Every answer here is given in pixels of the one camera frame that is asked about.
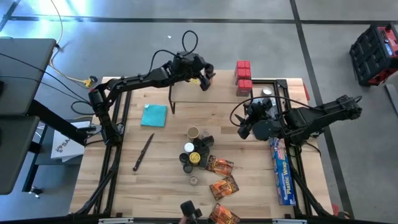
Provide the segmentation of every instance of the orange packet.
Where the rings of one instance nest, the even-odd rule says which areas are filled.
[[[214,206],[209,219],[218,224],[237,224],[241,220],[237,215],[232,213],[226,207],[221,206],[219,203]]]
[[[234,163],[225,159],[217,159],[215,156],[210,156],[207,162],[206,170],[221,174],[224,176],[230,176]]]
[[[213,193],[216,201],[219,199],[235,193],[239,190],[238,185],[235,182],[233,176],[225,177],[222,180],[217,181],[217,183],[210,185],[211,193]]]

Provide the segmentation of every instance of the gray floor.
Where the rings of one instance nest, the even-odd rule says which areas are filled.
[[[398,20],[394,0],[296,0],[302,20]],[[189,19],[289,19],[289,0],[56,0],[64,16],[117,18]],[[6,13],[12,1],[0,3]],[[22,0],[13,16],[56,15],[48,0]],[[368,25],[303,25],[305,40],[323,102],[347,94],[363,95],[363,114],[356,121],[330,126],[355,217],[362,220],[397,223],[398,172],[395,150],[398,116],[383,86],[362,88],[354,79],[348,50]],[[217,69],[233,69],[235,61],[251,61],[255,77],[303,78],[314,95],[295,24],[255,23],[161,23],[161,22],[64,22],[60,45],[64,51],[55,64],[69,76],[130,76],[149,69],[152,54],[159,49],[181,50],[181,36],[187,29],[199,35],[196,52]],[[51,37],[58,39],[60,23],[53,21],[8,21],[0,36]],[[159,54],[155,65],[170,59]],[[61,78],[82,96],[87,90]],[[60,87],[50,77],[44,82]],[[398,78],[387,83],[398,87]],[[66,119],[73,99],[41,85],[36,99]],[[89,108],[81,106],[82,111]],[[336,180],[323,137],[318,141],[331,201],[341,207]],[[78,167],[43,166],[34,185],[46,188],[42,198],[21,193],[22,181],[31,156],[12,194],[0,197],[0,220],[49,217],[67,214]]]

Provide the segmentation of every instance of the wooden table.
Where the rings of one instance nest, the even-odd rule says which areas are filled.
[[[231,110],[237,102],[245,99],[238,99],[234,95],[233,86],[227,85],[233,79],[233,71],[216,73],[217,76],[207,92],[202,92],[194,83],[176,83],[172,99],[185,103],[177,103],[175,114],[168,108],[164,128],[141,126],[141,117],[145,104],[169,105],[169,89],[145,88],[133,91],[114,195],[113,215],[123,212],[125,217],[180,218],[180,204],[187,200],[192,200],[196,208],[202,210],[204,217],[210,214],[216,201],[209,185],[223,177],[195,168],[191,175],[198,177],[199,182],[196,186],[190,185],[191,175],[183,172],[178,160],[178,155],[183,152],[183,145],[187,141],[186,133],[190,126],[207,130],[214,136],[215,145],[211,147],[210,154],[234,162],[232,175],[239,185],[239,191],[222,198],[220,204],[241,218],[283,218],[285,213],[294,214],[292,207],[278,204],[269,143],[257,141],[251,135],[246,140],[241,139],[236,133],[238,128],[229,122]],[[287,83],[290,97],[306,103],[302,80],[288,78]],[[259,95],[261,88],[259,85],[254,87],[254,96]],[[93,122],[98,123],[98,119],[93,118]],[[133,173],[132,168],[152,133],[155,133],[154,138],[140,168]],[[86,148],[70,212],[81,208],[97,187],[104,151],[102,142]],[[309,189],[323,208],[331,213],[319,153],[304,145],[302,160]],[[106,193],[102,207],[105,205]],[[300,208],[304,211],[300,189],[297,193],[301,202]]]

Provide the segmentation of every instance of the blue square sponge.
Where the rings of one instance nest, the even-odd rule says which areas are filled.
[[[164,127],[166,114],[167,106],[165,105],[145,105],[141,125]]]

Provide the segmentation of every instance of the red block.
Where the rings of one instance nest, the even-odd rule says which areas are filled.
[[[238,80],[251,80],[250,61],[239,60],[236,62],[235,85],[238,84]]]
[[[236,90],[236,96],[249,96],[252,88],[253,83],[251,80],[238,80],[238,89]]]

